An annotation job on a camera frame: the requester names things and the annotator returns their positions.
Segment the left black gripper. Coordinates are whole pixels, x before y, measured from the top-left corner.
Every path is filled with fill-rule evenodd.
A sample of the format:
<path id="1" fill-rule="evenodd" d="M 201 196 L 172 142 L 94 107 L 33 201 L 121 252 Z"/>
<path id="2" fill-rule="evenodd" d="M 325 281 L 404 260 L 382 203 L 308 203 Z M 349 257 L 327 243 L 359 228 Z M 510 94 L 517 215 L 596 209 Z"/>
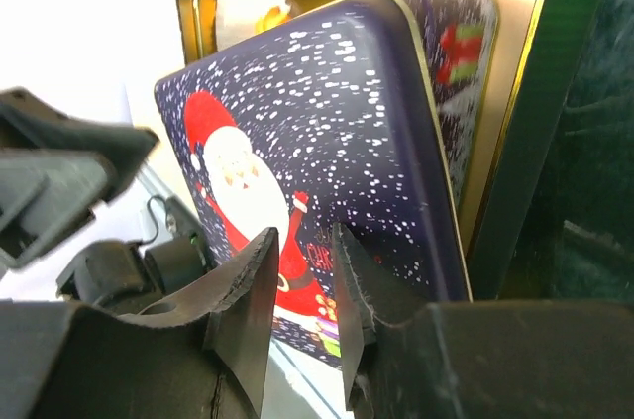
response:
<path id="1" fill-rule="evenodd" d="M 89 224 L 158 141 L 147 128 L 71 118 L 23 87 L 2 91 L 3 148 L 63 151 L 1 153 L 1 263 L 23 268 Z"/>

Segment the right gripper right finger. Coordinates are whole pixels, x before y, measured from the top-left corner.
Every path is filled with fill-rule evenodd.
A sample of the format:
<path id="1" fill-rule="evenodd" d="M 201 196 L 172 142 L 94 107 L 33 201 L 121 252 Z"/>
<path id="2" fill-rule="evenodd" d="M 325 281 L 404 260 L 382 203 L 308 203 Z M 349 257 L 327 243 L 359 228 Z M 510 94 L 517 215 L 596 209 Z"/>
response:
<path id="1" fill-rule="evenodd" d="M 425 300 L 332 234 L 346 406 L 358 418 L 629 418 L 633 309 Z"/>

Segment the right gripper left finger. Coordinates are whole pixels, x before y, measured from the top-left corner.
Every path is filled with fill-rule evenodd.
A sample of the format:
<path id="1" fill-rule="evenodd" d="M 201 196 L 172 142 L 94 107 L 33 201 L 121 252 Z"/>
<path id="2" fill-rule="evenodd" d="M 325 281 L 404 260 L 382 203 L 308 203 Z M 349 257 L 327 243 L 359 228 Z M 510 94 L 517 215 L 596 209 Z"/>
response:
<path id="1" fill-rule="evenodd" d="M 1 305 L 5 418 L 257 418 L 278 233 L 138 314 L 79 302 Z"/>

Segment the gold tin lid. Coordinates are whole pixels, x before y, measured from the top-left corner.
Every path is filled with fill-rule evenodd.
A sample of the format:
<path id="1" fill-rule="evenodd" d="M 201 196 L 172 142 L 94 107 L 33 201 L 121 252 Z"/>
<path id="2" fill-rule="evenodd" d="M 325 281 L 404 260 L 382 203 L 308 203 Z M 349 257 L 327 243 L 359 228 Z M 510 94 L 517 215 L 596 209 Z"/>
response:
<path id="1" fill-rule="evenodd" d="M 214 258 L 279 235 L 274 337 L 341 364 L 332 227 L 432 301 L 471 296 L 422 35 L 403 0 L 336 0 L 160 79 Z"/>

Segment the orange fish cookie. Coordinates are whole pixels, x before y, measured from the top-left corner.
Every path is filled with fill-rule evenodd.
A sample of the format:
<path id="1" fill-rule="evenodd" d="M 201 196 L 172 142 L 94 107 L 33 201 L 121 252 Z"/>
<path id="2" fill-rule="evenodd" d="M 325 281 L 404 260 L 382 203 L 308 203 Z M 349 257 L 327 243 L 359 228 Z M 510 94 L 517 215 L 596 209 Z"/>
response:
<path id="1" fill-rule="evenodd" d="M 291 7 L 288 5 L 271 7 L 255 23 L 255 33 L 261 34 L 292 19 Z"/>

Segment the gold cookie tin box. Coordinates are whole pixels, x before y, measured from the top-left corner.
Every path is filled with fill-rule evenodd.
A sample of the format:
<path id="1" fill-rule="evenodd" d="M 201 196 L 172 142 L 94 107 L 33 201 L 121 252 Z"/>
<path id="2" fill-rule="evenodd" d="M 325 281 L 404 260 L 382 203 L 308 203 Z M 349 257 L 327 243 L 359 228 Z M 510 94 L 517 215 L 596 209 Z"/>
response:
<path id="1" fill-rule="evenodd" d="M 255 35 L 271 9 L 299 16 L 334 0 L 175 0 L 185 63 Z M 404 0 L 425 46 L 454 199 L 462 201 L 498 26 L 495 0 Z"/>

